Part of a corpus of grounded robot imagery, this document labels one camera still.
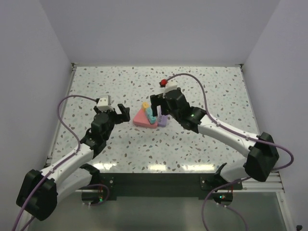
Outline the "yellow plug adapter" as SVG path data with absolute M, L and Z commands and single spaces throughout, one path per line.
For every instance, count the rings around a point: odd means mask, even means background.
M 143 110 L 146 110 L 147 108 L 149 108 L 150 106 L 149 106 L 149 104 L 147 103 L 147 102 L 143 102 L 142 103 L 142 109 Z

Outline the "teal plug adapter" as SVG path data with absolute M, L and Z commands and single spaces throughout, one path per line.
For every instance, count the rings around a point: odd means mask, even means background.
M 157 117 L 152 116 L 152 115 L 148 115 L 148 116 L 147 116 L 147 119 L 148 119 L 148 121 L 149 121 L 149 123 L 150 123 L 151 125 L 155 124 L 156 121 L 157 121 Z
M 153 111 L 152 111 L 151 107 L 146 108 L 145 113 L 146 113 L 147 116 L 153 116 Z

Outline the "pink triangular power strip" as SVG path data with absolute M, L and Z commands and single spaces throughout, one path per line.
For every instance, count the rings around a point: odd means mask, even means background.
M 154 124 L 150 124 L 145 112 L 140 109 L 137 114 L 133 118 L 133 124 L 139 127 L 144 128 L 157 128 L 158 122 L 156 121 Z

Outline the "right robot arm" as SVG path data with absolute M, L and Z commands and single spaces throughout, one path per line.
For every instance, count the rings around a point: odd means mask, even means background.
M 152 95 L 150 101 L 154 115 L 159 106 L 163 115 L 170 115 L 184 129 L 214 138 L 244 157 L 231 164 L 222 164 L 208 180 L 211 186 L 226 189 L 231 182 L 247 177 L 265 182 L 279 159 L 277 149 L 271 145 L 273 138 L 269 134 L 264 132 L 256 135 L 219 120 L 212 121 L 206 110 L 189 105 L 180 88 Z

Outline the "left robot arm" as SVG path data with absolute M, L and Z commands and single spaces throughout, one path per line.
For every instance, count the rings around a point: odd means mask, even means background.
M 118 108 L 119 114 L 115 109 L 103 112 L 95 107 L 91 127 L 77 147 L 53 165 L 27 172 L 16 204 L 40 221 L 48 218 L 57 206 L 60 185 L 103 151 L 115 125 L 130 121 L 130 108 L 122 104 Z

